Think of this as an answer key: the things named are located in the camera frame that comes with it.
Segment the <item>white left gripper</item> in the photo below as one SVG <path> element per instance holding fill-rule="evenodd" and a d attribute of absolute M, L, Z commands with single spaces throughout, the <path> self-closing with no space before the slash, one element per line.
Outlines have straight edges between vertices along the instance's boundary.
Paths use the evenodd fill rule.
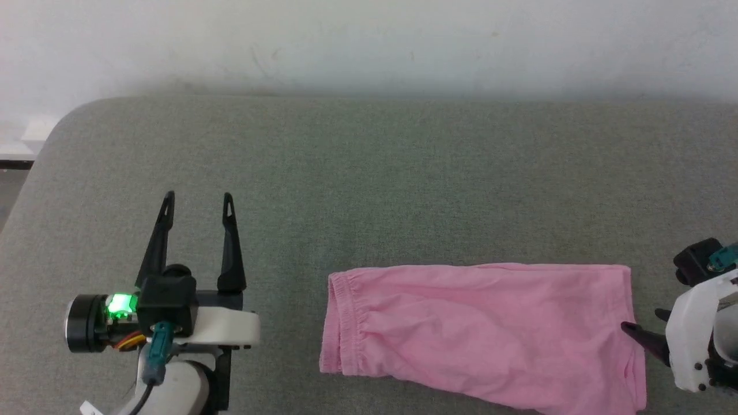
<path fill-rule="evenodd" d="M 142 288 L 148 277 L 163 275 L 168 253 L 168 233 L 174 223 L 175 199 L 174 191 L 164 195 L 141 262 L 136 288 Z M 260 316 L 243 309 L 242 292 L 247 288 L 247 279 L 243 268 L 235 205 L 230 193 L 224 194 L 222 223 L 225 234 L 218 291 L 196 292 L 198 311 L 193 333 L 188 337 L 174 337 L 175 344 L 255 346 L 261 341 Z"/>

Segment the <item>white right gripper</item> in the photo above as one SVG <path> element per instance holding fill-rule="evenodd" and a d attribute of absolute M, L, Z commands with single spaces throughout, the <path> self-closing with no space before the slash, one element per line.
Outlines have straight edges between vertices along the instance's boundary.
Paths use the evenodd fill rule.
<path fill-rule="evenodd" d="M 680 295 L 672 310 L 654 315 L 667 322 L 666 336 L 641 325 L 620 323 L 620 329 L 658 361 L 671 367 L 675 385 L 699 393 L 709 388 L 709 346 L 719 357 L 738 365 L 738 310 L 720 309 L 720 302 L 738 295 L 738 271 L 702 282 Z"/>

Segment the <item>pink shorts garment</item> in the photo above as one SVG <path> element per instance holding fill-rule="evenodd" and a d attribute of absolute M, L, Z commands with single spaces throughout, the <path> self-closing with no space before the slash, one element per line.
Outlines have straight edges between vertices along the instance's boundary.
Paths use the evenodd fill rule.
<path fill-rule="evenodd" d="M 319 370 L 543 415 L 637 415 L 646 359 L 622 265 L 364 267 L 329 276 Z"/>

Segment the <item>black cylindrical left gripper motor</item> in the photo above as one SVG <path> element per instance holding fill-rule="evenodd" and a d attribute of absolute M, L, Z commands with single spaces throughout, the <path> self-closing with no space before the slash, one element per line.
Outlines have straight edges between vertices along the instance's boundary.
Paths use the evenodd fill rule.
<path fill-rule="evenodd" d="M 138 297 L 129 293 L 77 295 L 67 307 L 64 339 L 72 353 L 101 353 L 141 334 Z"/>

